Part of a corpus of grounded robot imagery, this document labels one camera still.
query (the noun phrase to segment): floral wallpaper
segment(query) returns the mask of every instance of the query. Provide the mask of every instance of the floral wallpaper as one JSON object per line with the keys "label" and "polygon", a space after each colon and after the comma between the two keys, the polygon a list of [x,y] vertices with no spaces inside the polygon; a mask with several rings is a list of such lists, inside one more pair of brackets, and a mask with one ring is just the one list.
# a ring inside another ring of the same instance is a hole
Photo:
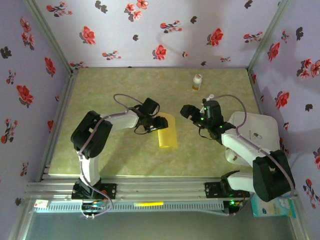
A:
{"label": "floral wallpaper", "polygon": [[[72,68],[77,63],[244,68],[279,5],[279,0],[35,2]],[[272,60],[277,44],[270,51]]]}
{"label": "floral wallpaper", "polygon": [[3,4],[0,22],[0,239],[7,240],[27,183],[36,181],[67,71],[23,1]]}
{"label": "floral wallpaper", "polygon": [[318,0],[293,1],[252,72],[263,112],[278,122],[311,239],[320,228],[320,32]]}

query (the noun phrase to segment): blue package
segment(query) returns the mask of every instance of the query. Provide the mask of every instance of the blue package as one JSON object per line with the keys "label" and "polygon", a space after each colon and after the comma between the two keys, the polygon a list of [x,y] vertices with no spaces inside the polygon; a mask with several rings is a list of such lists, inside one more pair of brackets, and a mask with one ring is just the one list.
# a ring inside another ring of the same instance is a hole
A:
{"label": "blue package", "polygon": [[296,218],[295,208],[291,199],[275,198],[265,202],[255,194],[251,199],[251,207],[254,217],[288,216]]}

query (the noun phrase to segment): bottle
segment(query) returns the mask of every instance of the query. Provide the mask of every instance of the bottle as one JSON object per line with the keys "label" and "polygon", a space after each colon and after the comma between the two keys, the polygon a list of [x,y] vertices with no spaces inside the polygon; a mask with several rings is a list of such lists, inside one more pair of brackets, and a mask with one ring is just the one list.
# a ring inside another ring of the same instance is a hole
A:
{"label": "bottle", "polygon": [[201,82],[202,82],[202,76],[200,74],[196,74],[193,78],[192,90],[199,91]]}

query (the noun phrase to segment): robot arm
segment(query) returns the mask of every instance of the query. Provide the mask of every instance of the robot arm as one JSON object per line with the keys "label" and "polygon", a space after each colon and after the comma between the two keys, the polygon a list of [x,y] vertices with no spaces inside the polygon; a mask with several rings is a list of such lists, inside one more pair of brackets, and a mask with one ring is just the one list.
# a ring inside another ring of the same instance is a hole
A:
{"label": "robot arm", "polygon": [[[79,189],[83,197],[95,199],[97,194],[89,185],[101,189],[101,178],[99,174],[99,154],[105,147],[109,134],[126,128],[138,128],[143,126],[146,133],[168,127],[168,121],[164,117],[156,116],[159,104],[147,98],[142,105],[130,107],[129,110],[113,113],[103,120],[97,127],[92,139],[79,156],[83,174],[80,175]],[[107,115],[99,115],[95,111],[89,111],[78,127],[71,135],[74,149],[79,153],[88,140],[97,123]]]}
{"label": "robot arm", "polygon": [[291,190],[285,175],[267,156],[272,156],[278,162],[294,185],[286,155],[282,151],[273,152],[263,146],[257,149],[250,140],[238,136],[236,127],[224,121],[217,101],[210,97],[204,98],[202,105],[201,110],[193,105],[184,105],[180,113],[200,130],[207,129],[213,140],[236,152],[252,167],[253,173],[232,171],[223,175],[220,185],[224,192],[232,190],[253,192],[265,202],[269,202]]}

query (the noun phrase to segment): table surface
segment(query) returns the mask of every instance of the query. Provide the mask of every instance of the table surface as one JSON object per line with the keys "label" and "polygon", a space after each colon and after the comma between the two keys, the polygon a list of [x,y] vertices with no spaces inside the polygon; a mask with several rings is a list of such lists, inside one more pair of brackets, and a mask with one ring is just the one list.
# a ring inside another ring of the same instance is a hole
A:
{"label": "table surface", "polygon": [[[198,92],[192,91],[195,74],[202,75]],[[225,147],[201,138],[198,128],[180,115],[183,105],[201,107],[209,94],[238,96],[249,113],[259,113],[245,69],[174,69],[174,68],[82,68],[76,78],[49,174],[80,174],[79,160],[70,141],[71,134],[88,111],[99,114],[122,112],[113,100],[123,93],[143,102],[151,98],[160,104],[160,112],[175,117],[178,148],[160,148],[155,133],[137,135],[133,128],[112,132],[99,156],[101,177],[106,176],[188,176],[220,177],[233,170],[251,172],[246,166],[229,163]],[[136,102],[118,98],[129,107]],[[228,121],[242,111],[233,98],[219,98],[222,115]]]}

